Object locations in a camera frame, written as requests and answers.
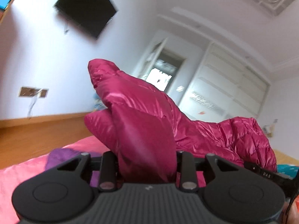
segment brown outlet plate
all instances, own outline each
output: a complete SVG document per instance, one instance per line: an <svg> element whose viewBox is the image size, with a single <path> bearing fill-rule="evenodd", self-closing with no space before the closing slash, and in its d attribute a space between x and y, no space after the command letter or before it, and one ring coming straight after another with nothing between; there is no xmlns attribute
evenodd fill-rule
<svg viewBox="0 0 299 224"><path fill-rule="evenodd" d="M33 97L37 94L40 88L34 87L21 87L19 97ZM48 89L43 89L40 93L40 98L45 98L47 96Z"/></svg>

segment black television screen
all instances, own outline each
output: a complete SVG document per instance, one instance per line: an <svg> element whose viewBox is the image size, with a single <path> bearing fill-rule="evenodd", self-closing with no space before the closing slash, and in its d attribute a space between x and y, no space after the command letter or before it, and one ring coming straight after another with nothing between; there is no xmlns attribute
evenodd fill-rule
<svg viewBox="0 0 299 224"><path fill-rule="evenodd" d="M95 38L116 13L110 0L58 0L55 7Z"/></svg>

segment open door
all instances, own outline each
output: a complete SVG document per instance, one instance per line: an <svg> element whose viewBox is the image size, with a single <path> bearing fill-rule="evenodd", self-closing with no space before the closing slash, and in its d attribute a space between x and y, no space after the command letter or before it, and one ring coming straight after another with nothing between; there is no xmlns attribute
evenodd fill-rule
<svg viewBox="0 0 299 224"><path fill-rule="evenodd" d="M167 38L162 40L160 43L155 45L154 49L152 50L151 54L148 56L146 61L143 64L143 67L138 75L138 78L142 80L146 80L150 71L152 70L156 60L158 59L159 55L161 54L165 44L166 44Z"/></svg>

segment wall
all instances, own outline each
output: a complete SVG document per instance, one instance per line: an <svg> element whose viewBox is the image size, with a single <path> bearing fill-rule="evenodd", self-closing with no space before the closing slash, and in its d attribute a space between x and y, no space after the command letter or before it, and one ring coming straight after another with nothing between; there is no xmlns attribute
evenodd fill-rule
<svg viewBox="0 0 299 224"><path fill-rule="evenodd" d="M27 116L21 86L49 88L34 116L90 111L88 61L105 58L132 73L156 31L155 0L112 0L118 13L97 41L72 25L64 35L56 1L15 0L0 25L0 119Z"/></svg>
<svg viewBox="0 0 299 224"><path fill-rule="evenodd" d="M275 119L271 147L299 159L299 77L273 83L258 118L260 126L269 125Z"/></svg>
<svg viewBox="0 0 299 224"><path fill-rule="evenodd" d="M203 57L206 48L200 48L182 39L181 37L178 37L168 31L160 29L156 32L150 45L146 49L143 57L141 58L138 67L134 71L135 76L138 75L141 65L144 63L146 57L150 54L153 47L165 38L168 38L165 45L166 49L178 54L183 58L186 58L179 71L177 72L177 75L173 80L171 87L169 88L167 93L178 105L183 97L185 90L182 92L177 92L176 89L179 86L183 86L185 87L185 89L188 87L197 67L201 62L201 58Z"/></svg>

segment white ceiling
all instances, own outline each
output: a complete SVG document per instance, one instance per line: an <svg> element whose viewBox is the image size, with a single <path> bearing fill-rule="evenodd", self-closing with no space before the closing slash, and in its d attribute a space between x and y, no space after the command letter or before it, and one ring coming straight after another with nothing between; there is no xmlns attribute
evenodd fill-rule
<svg viewBox="0 0 299 224"><path fill-rule="evenodd" d="M157 0L157 9L160 24L216 40L274 80L299 75L299 0L277 17L251 0Z"/></svg>

